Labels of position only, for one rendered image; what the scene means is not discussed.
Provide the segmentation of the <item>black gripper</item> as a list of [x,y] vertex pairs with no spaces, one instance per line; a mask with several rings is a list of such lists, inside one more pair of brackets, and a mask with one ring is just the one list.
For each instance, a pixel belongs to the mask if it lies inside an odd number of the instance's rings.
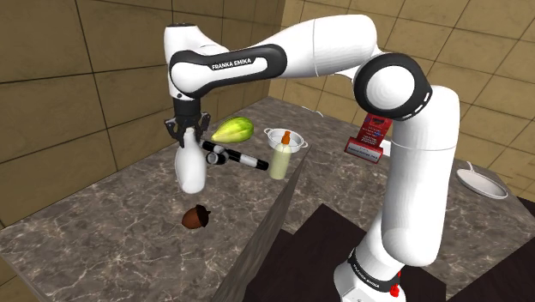
[[200,142],[201,136],[209,126],[210,114],[208,112],[201,113],[201,102],[199,100],[174,99],[173,106],[174,118],[164,121],[169,135],[183,148],[183,128],[195,126],[195,139]]

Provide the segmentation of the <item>white bottle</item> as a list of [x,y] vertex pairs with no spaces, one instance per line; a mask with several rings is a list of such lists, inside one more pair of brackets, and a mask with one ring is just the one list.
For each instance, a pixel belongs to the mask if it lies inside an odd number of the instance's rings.
[[181,190],[187,194],[199,193],[206,181],[207,162],[195,139],[195,129],[189,127],[183,135],[183,146],[175,156],[175,172]]

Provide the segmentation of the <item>green yellow squash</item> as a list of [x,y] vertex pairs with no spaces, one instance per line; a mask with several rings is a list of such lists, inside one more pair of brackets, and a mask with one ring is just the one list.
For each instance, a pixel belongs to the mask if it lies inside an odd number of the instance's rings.
[[254,133],[254,125],[246,117],[227,119],[212,134],[211,140],[220,143],[237,143],[249,140]]

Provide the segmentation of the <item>long black white marker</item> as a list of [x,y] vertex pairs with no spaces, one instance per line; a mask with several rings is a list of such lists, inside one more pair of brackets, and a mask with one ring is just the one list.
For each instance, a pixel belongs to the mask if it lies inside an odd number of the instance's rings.
[[226,151],[229,154],[229,160],[236,161],[246,166],[254,167],[256,169],[260,169],[263,171],[266,171],[269,167],[269,164],[264,160],[259,160],[255,157],[249,156],[247,154],[242,154],[230,148],[224,148],[210,141],[201,140],[199,145],[202,149],[208,151],[209,153],[210,152],[221,153],[223,151]]

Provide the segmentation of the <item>brown acorn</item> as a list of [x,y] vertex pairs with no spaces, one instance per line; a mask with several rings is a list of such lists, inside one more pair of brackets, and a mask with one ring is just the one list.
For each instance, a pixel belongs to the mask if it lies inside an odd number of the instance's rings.
[[206,227],[209,222],[210,214],[211,212],[204,206],[196,204],[183,215],[182,225],[188,229]]

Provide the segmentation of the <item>pale yellow bottle orange cap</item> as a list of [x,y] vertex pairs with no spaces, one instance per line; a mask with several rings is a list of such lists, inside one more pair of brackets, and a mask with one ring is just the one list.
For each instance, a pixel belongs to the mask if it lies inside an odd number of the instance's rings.
[[292,149],[289,146],[290,134],[291,132],[286,130],[281,137],[280,143],[274,148],[274,154],[268,170],[269,176],[273,179],[283,179],[286,176],[286,170],[292,155]]

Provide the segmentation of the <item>dark robot stand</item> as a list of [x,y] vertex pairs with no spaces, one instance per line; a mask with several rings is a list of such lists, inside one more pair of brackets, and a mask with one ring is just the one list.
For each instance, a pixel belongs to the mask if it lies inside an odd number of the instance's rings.
[[[340,302],[333,281],[365,231],[325,204],[295,234],[281,230],[243,302]],[[535,302],[535,239],[446,299],[447,285],[421,268],[401,270],[408,302]]]

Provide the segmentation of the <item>red box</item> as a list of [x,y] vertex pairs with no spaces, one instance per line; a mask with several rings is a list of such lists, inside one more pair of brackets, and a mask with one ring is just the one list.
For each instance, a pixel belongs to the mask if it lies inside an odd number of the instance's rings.
[[349,137],[344,151],[377,164],[383,156],[380,144],[391,125],[391,119],[368,113],[357,136]]

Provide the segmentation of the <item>white plate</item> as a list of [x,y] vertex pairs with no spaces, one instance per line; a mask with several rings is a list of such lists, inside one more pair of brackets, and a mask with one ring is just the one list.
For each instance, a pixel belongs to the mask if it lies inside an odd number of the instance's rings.
[[496,181],[474,170],[471,162],[467,161],[468,169],[460,168],[456,171],[457,179],[469,190],[491,199],[502,200],[508,197],[507,190]]

